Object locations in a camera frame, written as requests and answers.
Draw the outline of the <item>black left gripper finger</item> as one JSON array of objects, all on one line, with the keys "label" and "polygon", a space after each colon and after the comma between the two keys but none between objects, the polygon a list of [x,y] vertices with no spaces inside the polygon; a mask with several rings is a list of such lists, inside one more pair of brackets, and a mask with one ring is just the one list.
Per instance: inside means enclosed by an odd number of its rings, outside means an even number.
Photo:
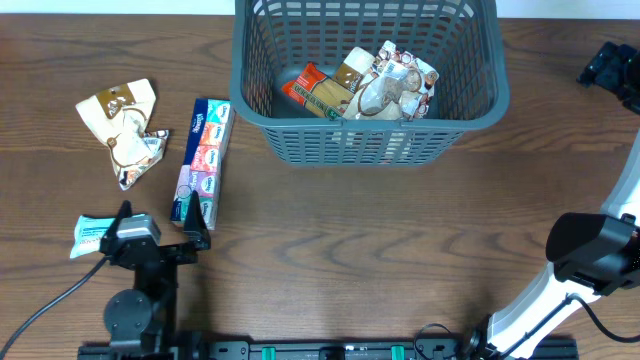
[{"label": "black left gripper finger", "polygon": [[103,238],[106,240],[115,239],[117,237],[117,230],[120,226],[121,221],[131,216],[132,216],[131,202],[128,200],[125,200],[122,202],[121,207],[119,208],[116,214],[116,217],[108,227]]},{"label": "black left gripper finger", "polygon": [[211,248],[211,236],[201,212],[200,199],[196,191],[190,196],[187,214],[183,223],[183,233],[187,235],[188,242],[196,250],[209,250]]}]

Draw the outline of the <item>colourful Kleenex tissue multipack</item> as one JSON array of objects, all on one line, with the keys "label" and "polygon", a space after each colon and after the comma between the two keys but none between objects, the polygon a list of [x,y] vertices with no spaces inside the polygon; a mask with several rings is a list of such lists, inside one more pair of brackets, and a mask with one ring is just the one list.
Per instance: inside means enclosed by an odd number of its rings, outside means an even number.
[{"label": "colourful Kleenex tissue multipack", "polygon": [[196,192],[209,230],[216,226],[222,162],[235,112],[228,100],[195,100],[186,151],[173,198],[170,220],[182,226]]}]

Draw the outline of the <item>orange yellow pasta packet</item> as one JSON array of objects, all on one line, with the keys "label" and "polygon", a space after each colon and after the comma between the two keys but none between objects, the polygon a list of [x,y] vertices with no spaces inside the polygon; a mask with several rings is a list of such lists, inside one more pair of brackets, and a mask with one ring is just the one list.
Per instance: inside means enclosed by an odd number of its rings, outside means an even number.
[{"label": "orange yellow pasta packet", "polygon": [[282,86],[289,98],[320,118],[335,120],[344,116],[353,94],[308,63],[300,75]]}]

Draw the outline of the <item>beige brown Pan snack bag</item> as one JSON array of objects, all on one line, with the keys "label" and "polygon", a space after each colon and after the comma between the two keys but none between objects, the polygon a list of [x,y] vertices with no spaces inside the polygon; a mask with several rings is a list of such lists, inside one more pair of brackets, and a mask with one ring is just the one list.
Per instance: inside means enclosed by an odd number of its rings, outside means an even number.
[{"label": "beige brown Pan snack bag", "polygon": [[389,40],[373,56],[372,70],[352,93],[343,117],[391,121],[424,118],[435,95],[437,70]]}]

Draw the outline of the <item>beige snack bag with barcode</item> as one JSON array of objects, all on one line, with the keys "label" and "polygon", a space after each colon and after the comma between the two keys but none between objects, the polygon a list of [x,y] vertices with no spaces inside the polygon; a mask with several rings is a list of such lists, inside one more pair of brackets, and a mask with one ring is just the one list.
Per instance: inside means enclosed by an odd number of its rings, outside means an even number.
[{"label": "beige snack bag with barcode", "polygon": [[361,81],[372,70],[375,57],[360,47],[354,47],[334,73],[332,79],[340,86],[356,93]]}]

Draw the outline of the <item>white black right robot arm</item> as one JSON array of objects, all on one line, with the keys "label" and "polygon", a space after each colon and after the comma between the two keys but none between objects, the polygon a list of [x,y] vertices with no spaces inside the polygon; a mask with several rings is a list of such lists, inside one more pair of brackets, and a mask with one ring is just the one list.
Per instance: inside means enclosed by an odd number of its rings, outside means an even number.
[{"label": "white black right robot arm", "polygon": [[565,213],[546,243],[543,270],[504,309],[476,327],[460,359],[575,359],[575,340],[552,331],[578,309],[621,344],[637,336],[608,330],[591,303],[639,284],[639,147],[632,146],[612,192],[596,214]]}]

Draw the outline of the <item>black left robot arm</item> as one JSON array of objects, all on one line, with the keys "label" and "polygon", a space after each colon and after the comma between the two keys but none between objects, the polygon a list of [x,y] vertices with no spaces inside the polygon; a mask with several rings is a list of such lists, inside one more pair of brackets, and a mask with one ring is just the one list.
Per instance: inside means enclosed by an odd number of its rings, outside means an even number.
[{"label": "black left robot arm", "polygon": [[114,295],[104,310],[110,348],[127,357],[167,353],[174,342],[177,268],[194,264],[211,248],[211,236],[192,192],[183,233],[184,243],[161,245],[161,232],[150,215],[134,215],[125,201],[101,238],[99,251],[112,266],[134,272],[134,285]]}]

